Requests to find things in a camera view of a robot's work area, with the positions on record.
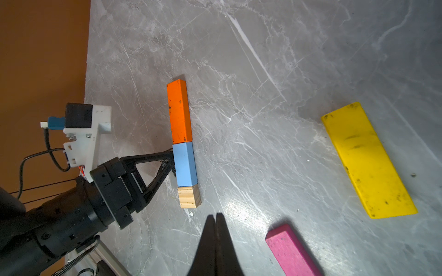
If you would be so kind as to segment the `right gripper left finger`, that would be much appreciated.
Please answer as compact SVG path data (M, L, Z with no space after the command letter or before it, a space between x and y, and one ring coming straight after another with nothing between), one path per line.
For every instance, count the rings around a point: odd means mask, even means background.
M215 218L209 215L196 250L195 258L188 272L189 276L216 275Z

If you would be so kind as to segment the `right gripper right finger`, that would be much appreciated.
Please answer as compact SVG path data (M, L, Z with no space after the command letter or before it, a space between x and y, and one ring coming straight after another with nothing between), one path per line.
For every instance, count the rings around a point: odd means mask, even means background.
M222 213L216 214L215 275L244 276L244 272L238 262L226 219Z

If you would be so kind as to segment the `natural wood cube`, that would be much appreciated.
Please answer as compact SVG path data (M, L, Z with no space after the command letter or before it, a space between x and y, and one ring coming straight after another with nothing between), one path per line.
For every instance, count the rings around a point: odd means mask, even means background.
M197 208L201 204L199 185L178 187L178 199L182 209Z

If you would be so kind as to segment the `light blue block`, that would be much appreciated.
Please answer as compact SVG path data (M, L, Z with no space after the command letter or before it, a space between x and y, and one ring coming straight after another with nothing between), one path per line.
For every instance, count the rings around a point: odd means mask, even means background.
M198 184L193 143L173 145L174 163L178 187L192 187Z

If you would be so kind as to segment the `magenta block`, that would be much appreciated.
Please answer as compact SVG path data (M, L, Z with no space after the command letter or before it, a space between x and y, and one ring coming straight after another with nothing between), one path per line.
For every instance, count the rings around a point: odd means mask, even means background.
M265 241L287 276L321 276L321 270L289 224L270 230Z

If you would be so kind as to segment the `orange long block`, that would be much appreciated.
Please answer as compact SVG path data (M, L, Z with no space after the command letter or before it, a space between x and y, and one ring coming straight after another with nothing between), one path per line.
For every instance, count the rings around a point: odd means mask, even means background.
M182 79L167 84L170 125L173 144L192 141L186 82Z

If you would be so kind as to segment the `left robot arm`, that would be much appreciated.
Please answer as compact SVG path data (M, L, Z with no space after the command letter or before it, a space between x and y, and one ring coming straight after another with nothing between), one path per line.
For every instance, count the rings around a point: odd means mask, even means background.
M174 169L171 149L113 158L78 176L76 187L25 215L1 221L1 275L36 276L90 246L113 222L124 229Z

